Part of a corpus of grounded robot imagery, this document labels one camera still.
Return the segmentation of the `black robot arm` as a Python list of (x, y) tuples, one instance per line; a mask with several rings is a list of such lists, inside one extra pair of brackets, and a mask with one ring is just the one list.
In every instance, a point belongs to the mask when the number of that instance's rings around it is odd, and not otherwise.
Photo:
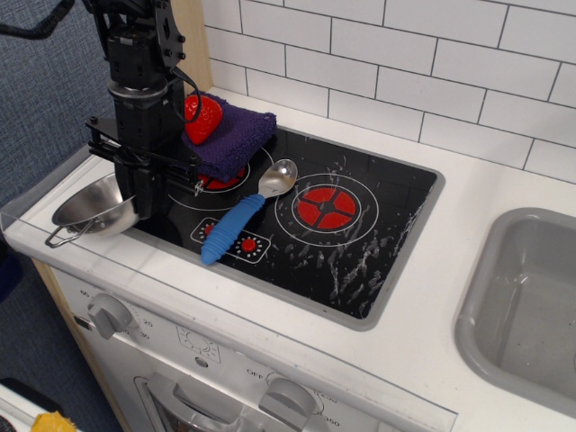
[(185, 36), (168, 1), (87, 1), (104, 58), (114, 116), (87, 121), (92, 154), (114, 164), (121, 196), (141, 220), (162, 212), (170, 185), (191, 192), (198, 183), (200, 157), (183, 141), (185, 84), (193, 80), (178, 67)]

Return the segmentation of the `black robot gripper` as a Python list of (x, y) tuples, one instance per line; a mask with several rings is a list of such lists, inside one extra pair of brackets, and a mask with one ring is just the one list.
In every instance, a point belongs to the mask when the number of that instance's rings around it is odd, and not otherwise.
[(90, 152), (114, 165), (123, 199), (136, 195), (141, 221), (167, 210), (167, 186), (192, 190), (201, 159), (183, 142), (185, 89), (132, 92), (112, 85), (112, 118), (91, 117)]

